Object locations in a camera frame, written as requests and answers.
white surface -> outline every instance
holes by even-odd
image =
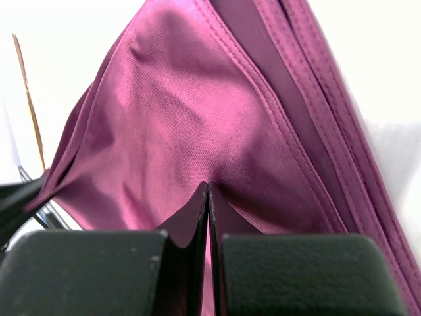
[[[0,184],[20,182],[18,151],[0,92]]]
[[[309,2],[349,86],[399,220],[421,263],[421,1]],[[142,3],[3,2],[0,29],[7,26],[19,37],[48,165],[69,112]],[[22,106],[22,100],[16,104]]]

shiny fabric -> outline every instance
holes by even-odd
[[[203,180],[265,234],[368,235],[421,315],[420,271],[304,0],[147,0],[28,208],[55,197],[84,229],[147,230]]]

white background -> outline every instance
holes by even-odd
[[[421,263],[421,1],[309,2],[355,100],[399,220]],[[22,165],[31,170],[31,176],[41,169],[34,159],[35,136],[18,64],[10,62],[14,49],[10,32],[20,40],[49,165],[69,112],[142,3],[0,2],[0,95],[7,100],[13,126],[19,125],[13,132]],[[32,145],[23,146],[24,142]],[[10,164],[12,156],[7,157]],[[2,173],[5,165],[2,160]]]

magenta cloth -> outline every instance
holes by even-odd
[[[84,229],[149,230],[200,181],[265,234],[371,237],[421,315],[420,271],[305,0],[146,0],[28,207],[55,197]]]

purple satin fabric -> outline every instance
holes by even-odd
[[[147,0],[28,207],[54,196],[84,229],[148,230],[201,181],[265,234],[368,235],[421,315],[420,271],[305,0]]]

